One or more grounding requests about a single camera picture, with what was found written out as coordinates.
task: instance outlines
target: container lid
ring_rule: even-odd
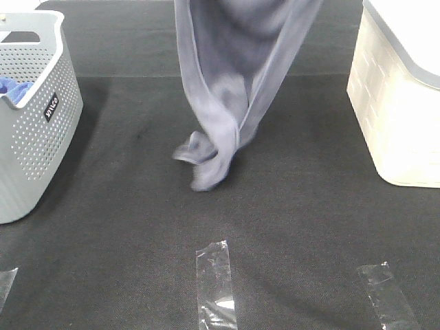
[[[364,0],[408,71],[440,89],[440,1]]]

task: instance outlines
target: transparent tape strip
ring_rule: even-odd
[[[226,241],[196,252],[199,330],[237,330]]]
[[[15,268],[9,272],[0,272],[0,313],[5,305],[6,298],[8,297],[18,270],[18,268]]]
[[[421,330],[388,263],[357,269],[383,330]]]

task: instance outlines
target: basket handle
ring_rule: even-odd
[[[63,14],[51,10],[6,12],[0,14],[0,32],[34,32],[38,34],[41,46],[55,50],[56,42],[61,39],[63,20]]]

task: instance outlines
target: blue cloth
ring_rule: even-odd
[[[33,82],[18,83],[14,79],[0,77],[0,94],[6,94],[15,105],[29,91]]]

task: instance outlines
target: laundry basket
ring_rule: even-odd
[[[18,104],[0,97],[0,223],[28,214],[69,146],[83,108],[60,12],[0,14],[0,32],[39,42],[0,43],[0,76],[34,84]]]
[[[378,173],[440,188],[440,1],[364,0],[348,93]]]

